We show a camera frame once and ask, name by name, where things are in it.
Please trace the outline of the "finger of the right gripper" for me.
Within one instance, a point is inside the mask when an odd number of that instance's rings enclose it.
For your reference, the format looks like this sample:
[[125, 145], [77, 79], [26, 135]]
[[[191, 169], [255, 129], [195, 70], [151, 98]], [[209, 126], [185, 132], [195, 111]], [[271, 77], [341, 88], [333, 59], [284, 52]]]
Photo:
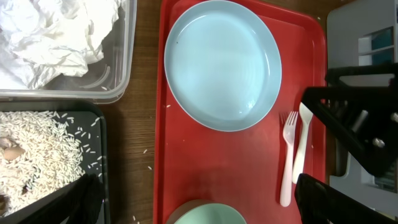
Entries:
[[[388, 86], [349, 86], [342, 77], [390, 74]], [[371, 175], [397, 160], [397, 64], [328, 69], [327, 87], [308, 87], [302, 103]]]

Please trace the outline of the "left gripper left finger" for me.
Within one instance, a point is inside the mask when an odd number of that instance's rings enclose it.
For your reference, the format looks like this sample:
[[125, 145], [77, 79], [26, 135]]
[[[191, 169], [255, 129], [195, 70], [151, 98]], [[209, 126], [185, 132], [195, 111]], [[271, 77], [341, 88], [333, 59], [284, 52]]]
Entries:
[[96, 223], [104, 199], [99, 177], [85, 174], [65, 195], [21, 221], [22, 224]]

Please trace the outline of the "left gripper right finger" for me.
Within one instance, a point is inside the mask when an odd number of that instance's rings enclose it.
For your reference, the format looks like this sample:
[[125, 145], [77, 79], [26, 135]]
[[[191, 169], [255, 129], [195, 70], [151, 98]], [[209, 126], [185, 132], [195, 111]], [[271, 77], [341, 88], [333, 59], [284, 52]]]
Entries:
[[300, 174], [295, 187], [303, 224], [397, 224], [308, 174]]

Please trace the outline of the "rice and food scraps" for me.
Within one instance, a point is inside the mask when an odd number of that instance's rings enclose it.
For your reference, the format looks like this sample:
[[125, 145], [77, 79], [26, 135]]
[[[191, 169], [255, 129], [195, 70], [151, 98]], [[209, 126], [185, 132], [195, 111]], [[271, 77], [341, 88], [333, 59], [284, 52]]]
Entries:
[[87, 174], [83, 151], [76, 138], [90, 137], [78, 128], [67, 131], [73, 117], [56, 111], [1, 112], [1, 195], [5, 216], [60, 190]]

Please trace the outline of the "light blue plate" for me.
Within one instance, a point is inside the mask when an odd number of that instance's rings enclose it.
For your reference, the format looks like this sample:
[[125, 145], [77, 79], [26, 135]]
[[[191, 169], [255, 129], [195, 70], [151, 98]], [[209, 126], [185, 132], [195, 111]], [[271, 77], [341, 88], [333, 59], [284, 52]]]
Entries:
[[260, 122], [282, 83], [282, 62], [264, 21], [232, 1], [203, 1], [172, 26], [164, 70], [175, 100], [196, 122], [224, 132]]

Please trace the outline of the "white napkin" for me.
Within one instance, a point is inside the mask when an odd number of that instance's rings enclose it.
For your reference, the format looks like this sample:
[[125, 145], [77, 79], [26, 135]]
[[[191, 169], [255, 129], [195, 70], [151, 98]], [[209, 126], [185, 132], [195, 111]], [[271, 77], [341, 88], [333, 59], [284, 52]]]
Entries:
[[123, 0], [2, 0], [1, 88], [38, 90], [82, 77], [103, 59], [102, 41]]

